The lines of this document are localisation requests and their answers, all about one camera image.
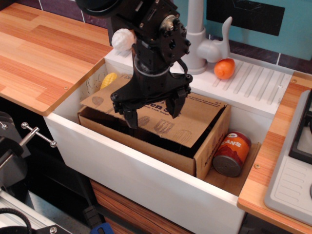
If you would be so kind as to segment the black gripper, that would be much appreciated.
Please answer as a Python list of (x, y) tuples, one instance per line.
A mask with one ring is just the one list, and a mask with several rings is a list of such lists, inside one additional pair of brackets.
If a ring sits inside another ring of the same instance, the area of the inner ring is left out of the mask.
[(171, 73), (169, 68), (158, 74), (147, 74), (134, 67), (131, 80), (111, 94), (114, 110), (123, 115), (131, 129), (138, 127), (137, 109), (163, 100), (168, 113), (176, 118), (191, 91), (192, 81), (190, 74)]

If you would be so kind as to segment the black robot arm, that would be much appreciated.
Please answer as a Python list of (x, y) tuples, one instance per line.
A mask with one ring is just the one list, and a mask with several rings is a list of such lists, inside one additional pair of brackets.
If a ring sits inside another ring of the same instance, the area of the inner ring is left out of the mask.
[(168, 0), (79, 0), (86, 14), (110, 18), (112, 30), (133, 30), (133, 76), (111, 94), (115, 112), (123, 115), (130, 128), (138, 126), (137, 110), (165, 101), (172, 117), (177, 117), (190, 93), (193, 78), (182, 57), (190, 42), (179, 20), (177, 7)]

